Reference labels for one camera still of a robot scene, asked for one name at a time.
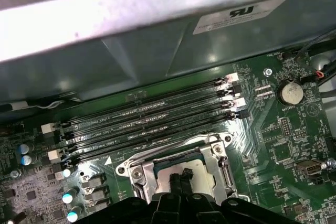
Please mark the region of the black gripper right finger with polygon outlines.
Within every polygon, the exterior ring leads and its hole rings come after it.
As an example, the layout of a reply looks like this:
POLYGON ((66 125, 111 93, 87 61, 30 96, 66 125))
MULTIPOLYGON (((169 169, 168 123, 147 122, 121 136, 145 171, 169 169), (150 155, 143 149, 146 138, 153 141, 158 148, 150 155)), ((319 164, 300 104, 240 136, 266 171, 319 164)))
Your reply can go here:
POLYGON ((217 205, 199 193, 186 196, 186 213, 197 223, 297 223, 240 198, 228 198, 217 205))

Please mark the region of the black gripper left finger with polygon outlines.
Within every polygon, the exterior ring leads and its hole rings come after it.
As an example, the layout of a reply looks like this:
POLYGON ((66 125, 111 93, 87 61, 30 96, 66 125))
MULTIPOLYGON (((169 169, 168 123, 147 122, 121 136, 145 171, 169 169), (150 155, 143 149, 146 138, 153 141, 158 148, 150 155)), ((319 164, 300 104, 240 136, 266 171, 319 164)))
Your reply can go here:
POLYGON ((149 204, 138 197, 127 198, 77 223, 179 223, 182 200, 180 175, 170 175, 169 184, 172 192, 160 194, 158 200, 149 204))

